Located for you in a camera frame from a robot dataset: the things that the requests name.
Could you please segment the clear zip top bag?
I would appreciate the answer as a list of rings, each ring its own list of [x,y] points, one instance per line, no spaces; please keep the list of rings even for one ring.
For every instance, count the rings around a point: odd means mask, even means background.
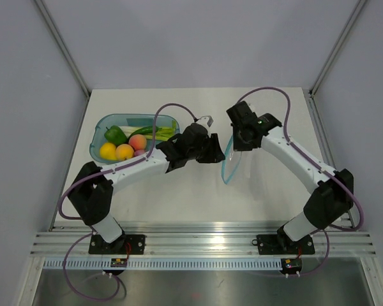
[[[234,139],[230,137],[225,149],[225,159],[222,161],[221,178],[224,184],[229,184],[233,179],[241,162],[242,153],[234,150]]]

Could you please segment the purple onion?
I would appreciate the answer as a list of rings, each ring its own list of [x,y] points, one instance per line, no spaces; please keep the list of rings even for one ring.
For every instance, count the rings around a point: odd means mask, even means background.
[[[143,155],[143,154],[145,154],[146,153],[146,151],[145,150],[143,150],[143,149],[140,149],[140,150],[136,150],[135,152],[134,152],[134,157],[137,157],[137,156],[141,156],[141,155]]]

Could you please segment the orange fruit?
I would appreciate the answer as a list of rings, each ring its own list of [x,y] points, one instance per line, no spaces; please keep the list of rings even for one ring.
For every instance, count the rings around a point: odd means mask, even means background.
[[[134,149],[129,144],[122,144],[116,148],[116,158],[119,161],[125,161],[134,157]]]

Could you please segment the green bell pepper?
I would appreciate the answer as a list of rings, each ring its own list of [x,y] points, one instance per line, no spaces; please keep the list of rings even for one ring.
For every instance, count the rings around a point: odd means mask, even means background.
[[[104,137],[108,142],[114,144],[116,147],[122,144],[126,144],[128,141],[125,133],[119,126],[116,125],[108,127],[104,133]]]

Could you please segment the yellow pear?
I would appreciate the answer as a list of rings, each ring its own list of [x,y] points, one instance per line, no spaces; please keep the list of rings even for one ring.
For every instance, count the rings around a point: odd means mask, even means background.
[[[113,143],[104,143],[99,149],[99,155],[102,159],[116,161],[116,146]]]

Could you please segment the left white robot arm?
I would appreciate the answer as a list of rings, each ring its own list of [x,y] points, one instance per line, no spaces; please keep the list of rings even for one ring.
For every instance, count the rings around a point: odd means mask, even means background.
[[[110,213],[115,189],[182,168],[188,161],[224,161],[218,135],[197,123],[140,156],[105,167],[86,163],[76,176],[68,199],[85,225],[95,230],[93,254],[117,254],[131,249],[131,239]]]

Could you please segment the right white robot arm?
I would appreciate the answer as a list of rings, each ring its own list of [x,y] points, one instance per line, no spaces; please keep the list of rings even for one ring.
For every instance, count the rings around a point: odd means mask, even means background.
[[[283,253],[292,252],[304,237],[326,229],[353,207],[351,172],[335,170],[296,145],[273,115],[257,116],[245,101],[229,108],[227,115],[235,151],[265,150],[283,163],[310,194],[303,211],[277,231],[277,246]]]

